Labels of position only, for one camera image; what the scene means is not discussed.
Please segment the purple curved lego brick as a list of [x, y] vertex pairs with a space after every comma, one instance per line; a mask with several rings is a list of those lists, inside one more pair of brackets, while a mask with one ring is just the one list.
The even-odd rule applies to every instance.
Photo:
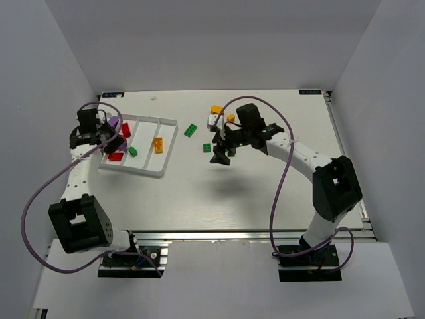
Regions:
[[121, 149], [123, 152], [126, 152], [126, 151], [128, 150], [128, 143], [127, 143], [127, 142], [124, 142], [123, 144], [121, 144], [121, 145], [120, 145], [120, 149]]

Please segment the purple rounded lego brick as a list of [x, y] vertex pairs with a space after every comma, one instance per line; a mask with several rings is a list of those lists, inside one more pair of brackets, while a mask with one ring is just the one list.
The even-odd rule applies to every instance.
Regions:
[[109, 120], [108, 120], [108, 124], [113, 128], [116, 129], [118, 124], [120, 122], [120, 118], [117, 116], [112, 116]]

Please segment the red curved lego brick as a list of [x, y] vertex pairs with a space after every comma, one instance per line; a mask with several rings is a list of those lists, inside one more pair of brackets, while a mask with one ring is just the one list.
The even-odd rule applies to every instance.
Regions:
[[128, 123], [122, 124], [122, 136], [124, 138], [129, 138], [131, 136], [131, 130]]

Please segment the green lego plate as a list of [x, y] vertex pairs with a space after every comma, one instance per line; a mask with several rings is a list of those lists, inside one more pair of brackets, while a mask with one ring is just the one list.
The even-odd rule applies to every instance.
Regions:
[[186, 137], [191, 137], [195, 132], [196, 132], [196, 130], [197, 130], [197, 128], [198, 128], [198, 126], [197, 125], [195, 125], [195, 124], [190, 124], [189, 126], [188, 126], [188, 128], [184, 131], [184, 135], [186, 136]]

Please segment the yellow rounded lego brick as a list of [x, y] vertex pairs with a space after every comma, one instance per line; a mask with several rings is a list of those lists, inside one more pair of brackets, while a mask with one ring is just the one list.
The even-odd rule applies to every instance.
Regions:
[[220, 114], [222, 112], [222, 106], [213, 105], [211, 106], [211, 114]]

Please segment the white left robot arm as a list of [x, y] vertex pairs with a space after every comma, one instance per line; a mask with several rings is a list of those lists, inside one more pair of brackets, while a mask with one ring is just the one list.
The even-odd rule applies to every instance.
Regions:
[[95, 108], [77, 111], [79, 125], [70, 135], [70, 155], [74, 165], [66, 189], [48, 214], [66, 253], [90, 250], [138, 251], [137, 240], [128, 230], [112, 226], [106, 210], [93, 193], [98, 168], [104, 154], [116, 151], [124, 142]]

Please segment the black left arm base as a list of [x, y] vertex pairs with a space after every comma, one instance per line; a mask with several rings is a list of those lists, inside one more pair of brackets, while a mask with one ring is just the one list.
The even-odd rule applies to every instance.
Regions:
[[140, 255], [112, 254], [102, 257], [98, 278], [161, 278], [167, 264], [169, 243], [144, 242], [139, 250], [155, 265]]

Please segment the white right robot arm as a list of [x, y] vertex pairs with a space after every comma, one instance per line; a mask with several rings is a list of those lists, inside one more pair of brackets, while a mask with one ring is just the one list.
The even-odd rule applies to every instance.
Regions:
[[302, 249], [320, 249], [363, 198], [352, 161], [347, 156], [325, 156], [295, 141], [279, 125], [266, 124], [255, 104], [243, 105], [236, 112], [240, 122], [235, 130], [218, 114], [209, 116], [207, 127], [215, 133], [210, 162], [229, 166], [237, 148], [251, 146], [301, 173], [312, 184], [315, 214], [299, 244]]

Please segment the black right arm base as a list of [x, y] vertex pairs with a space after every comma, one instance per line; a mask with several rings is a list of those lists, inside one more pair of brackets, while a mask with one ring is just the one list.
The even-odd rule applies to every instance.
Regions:
[[327, 244], [318, 251], [299, 257], [272, 256], [278, 261], [280, 282], [341, 282], [339, 256], [335, 245]]

